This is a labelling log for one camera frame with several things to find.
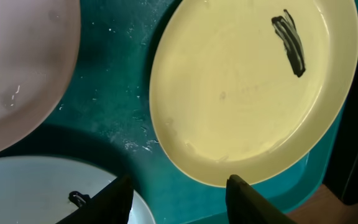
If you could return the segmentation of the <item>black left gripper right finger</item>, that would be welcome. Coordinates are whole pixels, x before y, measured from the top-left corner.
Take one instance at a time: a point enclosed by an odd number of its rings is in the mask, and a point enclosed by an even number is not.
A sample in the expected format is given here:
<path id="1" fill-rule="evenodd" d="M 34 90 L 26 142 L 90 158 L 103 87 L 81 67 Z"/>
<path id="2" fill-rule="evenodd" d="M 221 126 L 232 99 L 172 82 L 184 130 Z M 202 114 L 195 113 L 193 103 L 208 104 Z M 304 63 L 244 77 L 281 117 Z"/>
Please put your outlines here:
<path id="1" fill-rule="evenodd" d="M 229 224 L 295 224 L 238 175 L 226 182 Z"/>

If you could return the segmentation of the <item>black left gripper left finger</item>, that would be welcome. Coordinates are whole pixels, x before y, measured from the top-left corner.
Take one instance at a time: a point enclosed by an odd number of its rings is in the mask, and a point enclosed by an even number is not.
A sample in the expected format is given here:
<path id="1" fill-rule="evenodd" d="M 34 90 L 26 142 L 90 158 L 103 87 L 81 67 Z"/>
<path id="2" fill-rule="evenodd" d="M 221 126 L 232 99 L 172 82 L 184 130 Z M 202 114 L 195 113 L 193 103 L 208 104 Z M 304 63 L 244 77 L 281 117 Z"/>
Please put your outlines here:
<path id="1" fill-rule="evenodd" d="M 57 224 L 127 224 L 133 196 L 134 188 L 128 175 L 114 179 L 94 197 L 72 191 L 68 199 L 78 209 Z"/>

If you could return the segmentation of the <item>yellow plate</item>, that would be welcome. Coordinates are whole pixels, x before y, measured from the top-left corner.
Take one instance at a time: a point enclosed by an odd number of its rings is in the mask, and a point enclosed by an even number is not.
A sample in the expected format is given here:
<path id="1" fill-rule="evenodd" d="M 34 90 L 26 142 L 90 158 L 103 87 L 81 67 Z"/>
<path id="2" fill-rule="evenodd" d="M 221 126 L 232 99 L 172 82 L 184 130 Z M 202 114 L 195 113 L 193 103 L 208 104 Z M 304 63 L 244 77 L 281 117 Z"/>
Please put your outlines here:
<path id="1" fill-rule="evenodd" d="M 155 53 L 150 115 L 171 162 L 224 187 L 285 171 L 324 136 L 358 59 L 353 0 L 182 1 Z"/>

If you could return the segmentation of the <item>white plate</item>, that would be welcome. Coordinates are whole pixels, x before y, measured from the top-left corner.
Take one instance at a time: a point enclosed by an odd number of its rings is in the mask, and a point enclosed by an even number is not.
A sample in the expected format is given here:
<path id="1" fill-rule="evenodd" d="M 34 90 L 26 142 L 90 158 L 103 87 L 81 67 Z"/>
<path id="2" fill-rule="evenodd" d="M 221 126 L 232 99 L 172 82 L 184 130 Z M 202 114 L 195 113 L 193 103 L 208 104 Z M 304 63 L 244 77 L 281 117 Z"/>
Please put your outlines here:
<path id="1" fill-rule="evenodd" d="M 57 106 L 80 46 L 79 0 L 0 0 L 0 152 Z"/>

